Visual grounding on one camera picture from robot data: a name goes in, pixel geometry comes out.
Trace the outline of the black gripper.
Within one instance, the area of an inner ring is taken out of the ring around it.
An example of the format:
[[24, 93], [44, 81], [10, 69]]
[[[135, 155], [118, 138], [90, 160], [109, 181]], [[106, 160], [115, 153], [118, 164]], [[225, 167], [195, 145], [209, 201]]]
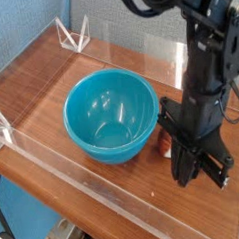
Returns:
[[162, 97], [158, 123], [171, 136], [172, 176], [182, 187], [205, 171], [219, 188], [228, 184], [234, 159], [220, 133], [223, 116], [215, 96], [192, 96], [185, 90], [182, 102]]

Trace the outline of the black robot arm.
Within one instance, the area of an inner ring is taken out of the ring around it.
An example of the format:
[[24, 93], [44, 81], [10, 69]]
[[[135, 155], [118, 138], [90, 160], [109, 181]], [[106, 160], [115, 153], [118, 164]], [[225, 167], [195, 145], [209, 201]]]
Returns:
[[239, 0], [121, 0], [134, 14], [149, 18], [177, 7], [187, 21], [187, 70], [182, 100], [162, 97], [158, 123], [171, 136], [172, 176], [186, 186], [205, 171], [219, 187], [228, 183], [234, 160], [221, 138], [230, 93], [239, 100]]

